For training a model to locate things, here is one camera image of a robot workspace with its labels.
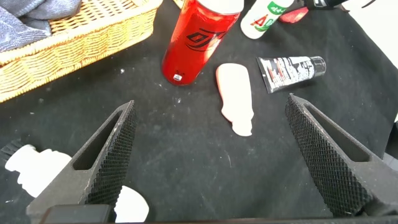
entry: white sticker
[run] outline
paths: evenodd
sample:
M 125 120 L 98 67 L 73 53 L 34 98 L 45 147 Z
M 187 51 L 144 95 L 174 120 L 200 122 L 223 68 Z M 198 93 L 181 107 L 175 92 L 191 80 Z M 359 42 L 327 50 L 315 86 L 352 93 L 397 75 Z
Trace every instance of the white sticker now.
M 181 79 L 182 79 L 182 76 L 181 75 L 178 75 L 178 74 L 175 74 L 174 75 L 174 77 L 173 77 L 173 79 L 175 80 L 175 81 L 181 81 Z

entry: tube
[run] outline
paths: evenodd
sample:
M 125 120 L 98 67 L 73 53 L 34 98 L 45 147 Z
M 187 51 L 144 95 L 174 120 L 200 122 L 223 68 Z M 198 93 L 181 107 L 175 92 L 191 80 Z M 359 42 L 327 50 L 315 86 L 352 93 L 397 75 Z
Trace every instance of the tube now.
M 294 83 L 319 77 L 326 72 L 325 60 L 316 57 L 257 58 L 268 93 Z

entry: white bottle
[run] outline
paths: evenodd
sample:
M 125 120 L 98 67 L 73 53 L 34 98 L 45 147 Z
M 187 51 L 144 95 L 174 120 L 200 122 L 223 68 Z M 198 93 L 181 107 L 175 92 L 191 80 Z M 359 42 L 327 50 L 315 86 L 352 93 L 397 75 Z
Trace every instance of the white bottle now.
M 260 38 L 294 0 L 257 0 L 243 17 L 241 29 L 250 39 Z
M 236 63 L 224 63 L 217 68 L 216 77 L 223 99 L 221 113 L 232 122 L 232 130 L 236 134 L 250 136 L 254 113 L 247 68 Z

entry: bottle logo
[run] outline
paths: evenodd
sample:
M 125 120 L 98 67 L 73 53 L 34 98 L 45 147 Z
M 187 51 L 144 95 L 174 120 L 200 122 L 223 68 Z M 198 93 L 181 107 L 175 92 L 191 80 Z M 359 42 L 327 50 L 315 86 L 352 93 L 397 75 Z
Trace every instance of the bottle logo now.
M 211 50 L 216 43 L 221 40 L 226 31 L 214 32 L 199 28 L 199 32 L 195 32 L 187 36 L 188 42 L 185 45 L 194 51 L 205 52 Z
M 273 13 L 274 15 L 282 15 L 282 13 L 284 13 L 286 11 L 286 8 L 284 7 L 280 7 L 277 4 L 275 4 L 273 1 L 271 3 L 269 3 L 268 5 L 268 10 L 270 10 L 271 13 Z
M 254 26 L 254 28 L 260 32 L 265 32 L 275 22 L 275 19 L 269 19 L 267 21 L 267 17 L 268 15 L 265 15 L 260 19 L 252 22 L 250 25 Z

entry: wicker basket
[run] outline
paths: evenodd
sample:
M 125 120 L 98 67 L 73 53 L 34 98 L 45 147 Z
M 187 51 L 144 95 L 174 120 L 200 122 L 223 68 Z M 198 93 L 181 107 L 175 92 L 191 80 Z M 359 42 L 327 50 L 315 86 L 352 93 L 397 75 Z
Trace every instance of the wicker basket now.
M 162 0 L 82 0 L 80 12 L 50 21 L 52 36 L 0 53 L 0 102 L 146 38 Z
M 174 0 L 174 2 L 177 4 L 177 6 L 181 9 L 182 5 L 184 4 L 184 0 Z

